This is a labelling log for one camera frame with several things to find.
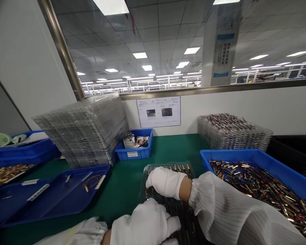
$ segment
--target striped sleeve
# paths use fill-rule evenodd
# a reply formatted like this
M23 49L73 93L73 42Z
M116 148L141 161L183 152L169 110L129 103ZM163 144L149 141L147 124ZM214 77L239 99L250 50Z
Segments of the striped sleeve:
M215 245L306 244L275 208L206 172L194 179L189 198L205 238Z

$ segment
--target green work table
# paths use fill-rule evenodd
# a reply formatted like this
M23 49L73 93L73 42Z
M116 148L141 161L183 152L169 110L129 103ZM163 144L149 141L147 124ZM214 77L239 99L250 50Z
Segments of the green work table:
M144 167L153 163L190 161L196 176L205 172L200 150L207 149L198 134L155 136L151 157L121 161L112 167L90 205L81 213L0 229L0 244L34 244L42 238L75 226L84 219L99 216L111 227L115 219L131 214L138 204ZM52 160L21 181L54 178L69 170L65 160Z

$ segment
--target white wall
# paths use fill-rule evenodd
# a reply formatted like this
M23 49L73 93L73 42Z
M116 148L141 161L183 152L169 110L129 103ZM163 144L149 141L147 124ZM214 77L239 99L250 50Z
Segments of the white wall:
M31 117L76 102L36 0L0 0L0 81Z
M123 101L130 129L139 129L136 100ZM181 125L154 128L154 135L197 133L197 117L230 113L273 130L275 135L306 134L306 86L181 97Z

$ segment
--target black bin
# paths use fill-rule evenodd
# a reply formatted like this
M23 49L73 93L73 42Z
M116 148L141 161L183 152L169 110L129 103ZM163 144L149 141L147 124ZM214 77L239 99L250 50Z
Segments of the black bin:
M306 176L306 135L273 136L266 153Z

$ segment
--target air vent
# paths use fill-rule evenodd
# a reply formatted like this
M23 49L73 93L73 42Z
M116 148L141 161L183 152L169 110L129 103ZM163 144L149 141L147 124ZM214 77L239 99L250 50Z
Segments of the air vent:
M196 66L200 66L201 64L202 64L201 62L193 62L193 63L190 63L189 66L196 67Z
M96 71L95 73L98 74L98 75L107 75L107 74L110 74L107 71Z

